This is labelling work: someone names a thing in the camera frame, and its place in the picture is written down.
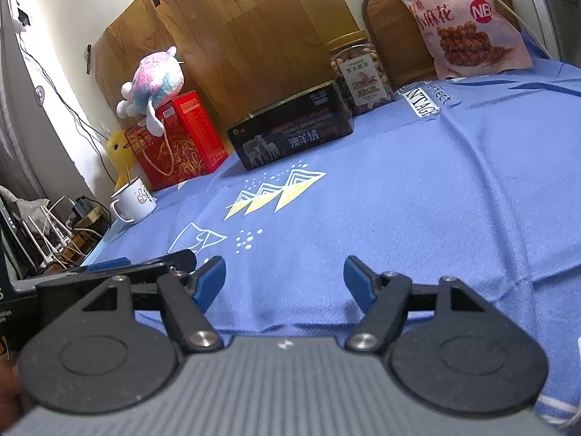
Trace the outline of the person's left hand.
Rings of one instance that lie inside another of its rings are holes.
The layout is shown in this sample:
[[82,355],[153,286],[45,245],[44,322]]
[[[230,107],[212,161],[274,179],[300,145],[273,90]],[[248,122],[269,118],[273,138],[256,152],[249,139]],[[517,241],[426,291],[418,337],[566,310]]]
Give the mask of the person's left hand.
[[14,361],[1,360],[0,385],[0,420],[1,430],[4,431],[18,421],[23,414],[20,401],[22,388]]

